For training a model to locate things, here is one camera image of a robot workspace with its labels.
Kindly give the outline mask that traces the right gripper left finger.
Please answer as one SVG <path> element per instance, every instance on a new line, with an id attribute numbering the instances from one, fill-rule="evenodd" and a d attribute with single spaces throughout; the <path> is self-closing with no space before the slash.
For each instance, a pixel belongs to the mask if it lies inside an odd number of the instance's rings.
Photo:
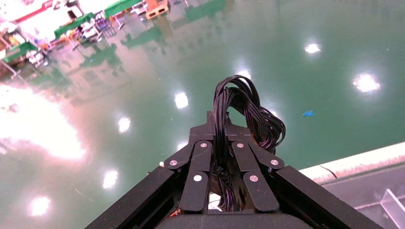
<path id="1" fill-rule="evenodd" d="M 213 113 L 206 113 L 206 123 L 190 129 L 188 143 L 164 161 L 175 174 L 175 187 L 182 211 L 207 211 L 210 178 L 214 165 L 215 128 Z"/>

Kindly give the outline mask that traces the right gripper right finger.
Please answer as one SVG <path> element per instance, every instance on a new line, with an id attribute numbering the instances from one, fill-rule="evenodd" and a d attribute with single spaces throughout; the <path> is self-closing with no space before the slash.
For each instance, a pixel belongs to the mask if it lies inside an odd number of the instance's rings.
<path id="1" fill-rule="evenodd" d="M 267 179 L 284 167 L 284 161 L 261 148 L 248 128 L 234 125 L 229 114 L 225 118 L 225 139 L 232 191 L 240 210 L 277 211 L 279 203 Z"/>

